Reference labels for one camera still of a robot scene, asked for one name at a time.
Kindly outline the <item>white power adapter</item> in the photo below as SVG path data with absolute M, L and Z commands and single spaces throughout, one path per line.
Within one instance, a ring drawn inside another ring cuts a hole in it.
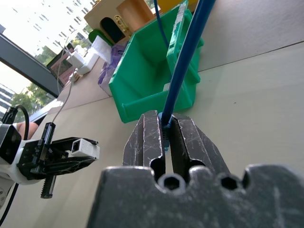
M 74 68 L 80 69 L 85 64 L 84 58 L 81 55 L 79 55 L 77 52 L 73 52 L 70 58 Z

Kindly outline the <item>dark framed screen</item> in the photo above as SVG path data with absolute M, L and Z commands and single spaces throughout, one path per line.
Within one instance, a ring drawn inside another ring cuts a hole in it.
M 51 71 L 56 79 L 58 79 L 59 84 L 64 87 L 68 82 L 69 76 L 73 72 L 73 66 L 68 61 L 69 54 L 74 52 L 73 46 L 68 43 L 67 47 L 64 50 L 61 50 L 48 64 L 47 68 Z

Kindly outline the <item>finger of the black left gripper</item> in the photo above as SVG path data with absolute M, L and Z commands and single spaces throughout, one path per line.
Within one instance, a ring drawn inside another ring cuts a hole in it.
M 68 157 L 49 161 L 39 165 L 38 169 L 32 169 L 32 175 L 34 179 L 46 179 L 50 176 L 70 174 L 88 167 L 93 162 L 95 157 Z
M 50 144 L 50 149 L 53 152 L 65 152 L 65 151 L 71 152 L 73 142 L 78 139 L 81 139 L 81 138 L 68 137 L 68 138 L 64 138 L 64 139 L 60 139 L 60 140 L 55 140 Z M 87 138 L 82 138 L 82 139 L 85 139 L 94 145 L 98 145 L 98 141 L 87 139 Z

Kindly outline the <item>wooden box with arched opening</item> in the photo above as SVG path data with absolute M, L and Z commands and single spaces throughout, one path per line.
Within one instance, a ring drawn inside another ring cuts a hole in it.
M 84 16 L 112 44 L 129 40 L 134 32 L 155 19 L 145 0 L 97 0 Z

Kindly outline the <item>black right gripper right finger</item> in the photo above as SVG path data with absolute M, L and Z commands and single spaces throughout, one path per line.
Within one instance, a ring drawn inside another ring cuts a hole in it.
M 186 115 L 172 115 L 170 147 L 173 172 L 185 181 L 190 180 L 193 166 L 205 166 L 214 174 L 229 173 L 217 146 Z

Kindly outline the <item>purple patterned tissue box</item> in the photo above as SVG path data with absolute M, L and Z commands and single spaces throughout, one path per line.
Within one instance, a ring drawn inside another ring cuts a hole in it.
M 110 63 L 105 62 L 98 78 L 98 85 L 109 96 L 112 97 L 112 92 L 109 87 L 110 79 L 125 51 L 126 45 L 116 44 L 112 47 Z

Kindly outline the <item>white cable coupler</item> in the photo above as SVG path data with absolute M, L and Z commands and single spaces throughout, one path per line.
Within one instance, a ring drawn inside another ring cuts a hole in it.
M 99 160 L 100 147 L 85 139 L 78 139 L 73 142 L 71 155 L 74 157 L 93 157 Z

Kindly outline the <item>green rounded object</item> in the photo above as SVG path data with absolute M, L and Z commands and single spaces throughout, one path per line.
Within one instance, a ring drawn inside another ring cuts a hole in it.
M 98 29 L 94 29 L 92 30 L 89 35 L 88 38 L 90 40 L 91 43 L 93 43 L 95 41 L 95 39 L 97 37 L 100 37 L 102 40 L 104 40 L 108 45 L 110 45 L 111 47 L 114 45 L 114 43 L 112 41 L 110 41 L 100 30 Z

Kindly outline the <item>green plastic bin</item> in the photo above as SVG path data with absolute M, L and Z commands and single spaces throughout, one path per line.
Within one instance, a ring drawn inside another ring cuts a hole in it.
M 123 123 L 149 110 L 163 111 L 191 19 L 187 0 L 161 15 L 168 47 L 156 20 L 133 33 L 109 82 Z

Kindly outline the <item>dark window frame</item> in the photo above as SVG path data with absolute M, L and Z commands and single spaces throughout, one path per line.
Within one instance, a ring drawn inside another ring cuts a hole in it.
M 60 94 L 57 79 L 46 66 L 0 33 L 0 62 L 6 64 L 32 83 L 57 98 Z

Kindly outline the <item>white foam block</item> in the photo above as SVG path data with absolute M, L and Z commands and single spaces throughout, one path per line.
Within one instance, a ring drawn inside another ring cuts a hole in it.
M 111 50 L 112 47 L 110 45 L 100 37 L 97 37 L 84 57 L 84 66 L 78 69 L 77 72 L 80 75 L 85 75 L 90 72 L 99 58 L 103 59 L 104 62 L 110 63 Z

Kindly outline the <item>yellow object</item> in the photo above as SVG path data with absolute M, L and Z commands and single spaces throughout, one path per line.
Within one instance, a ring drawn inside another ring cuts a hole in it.
M 160 7 L 162 13 L 166 13 L 167 11 L 171 10 L 175 6 L 179 5 L 185 0 L 157 0 L 157 4 Z M 195 11 L 197 6 L 198 0 L 187 0 L 188 1 L 188 9 L 191 12 Z

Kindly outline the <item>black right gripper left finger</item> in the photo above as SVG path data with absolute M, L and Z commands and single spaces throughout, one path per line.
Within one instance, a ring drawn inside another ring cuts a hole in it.
M 162 127 L 158 112 L 141 115 L 123 150 L 123 166 L 164 166 Z

